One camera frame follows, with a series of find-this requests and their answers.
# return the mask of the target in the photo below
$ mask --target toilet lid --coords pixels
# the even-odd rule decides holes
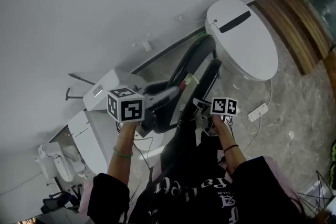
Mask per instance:
[[[57,155],[55,156],[54,162],[55,162],[57,171],[59,172],[63,180],[66,182],[73,181],[73,173],[69,171],[69,167],[66,164],[66,160],[63,160],[63,158],[60,155]]]
[[[258,80],[272,78],[278,68],[273,39],[260,18],[240,0],[220,0],[207,11],[207,22],[226,58]]]

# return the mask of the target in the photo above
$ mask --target gray tile floor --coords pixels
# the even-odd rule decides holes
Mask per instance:
[[[268,155],[276,160],[285,175],[291,180],[296,191],[307,193],[317,181],[318,170],[328,180],[331,164],[330,146],[336,139],[336,109],[330,82],[322,63],[314,71],[301,76],[285,45],[256,10],[270,31],[277,51],[279,66],[272,78],[272,99],[269,111],[263,116],[260,134],[245,152],[247,158]],[[180,59],[188,50],[194,37],[148,65],[138,74],[147,82],[170,78]],[[200,78],[211,56],[196,72]],[[232,97],[238,100],[238,116],[234,118],[233,132],[239,147],[244,151],[258,133],[260,120],[251,123],[247,114],[270,99],[270,81],[255,82],[232,75],[224,67],[220,70],[211,93],[212,97]],[[174,130],[165,135],[165,145]],[[60,137],[62,143],[71,139]],[[134,150],[129,187],[137,195],[145,188],[149,172],[140,154]],[[157,158],[150,158],[154,163]]]

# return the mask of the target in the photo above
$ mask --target wooden step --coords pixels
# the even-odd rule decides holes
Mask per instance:
[[[272,24],[301,74],[310,73],[318,63],[318,57],[310,41],[284,5],[279,0],[256,0],[253,4]]]
[[[323,61],[336,100],[336,55],[331,51]]]
[[[280,0],[297,21],[311,42],[319,59],[325,59],[331,47],[331,40],[325,34],[319,21],[304,0]]]

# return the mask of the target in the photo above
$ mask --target bracelet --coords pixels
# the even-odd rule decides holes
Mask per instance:
[[[238,145],[232,145],[232,146],[228,147],[226,150],[223,151],[223,153],[225,153],[227,150],[229,150],[230,148],[233,148],[235,146],[238,146]]]
[[[118,136],[118,139],[133,140],[133,138],[125,138],[125,137],[120,137],[120,136]]]
[[[131,152],[131,155],[125,155],[125,154],[121,154],[119,153],[116,149],[115,146],[113,147],[113,152],[116,153],[118,156],[126,158],[126,159],[130,159],[133,156],[133,152]]]

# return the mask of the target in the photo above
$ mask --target green bracelet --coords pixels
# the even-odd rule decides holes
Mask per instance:
[[[118,156],[123,157],[123,158],[126,158],[126,159],[130,159],[130,158],[132,158],[132,156],[133,156],[133,152],[131,152],[131,155],[124,155],[124,154],[119,153],[119,152],[115,149],[115,146],[113,147],[113,152],[116,153]]]

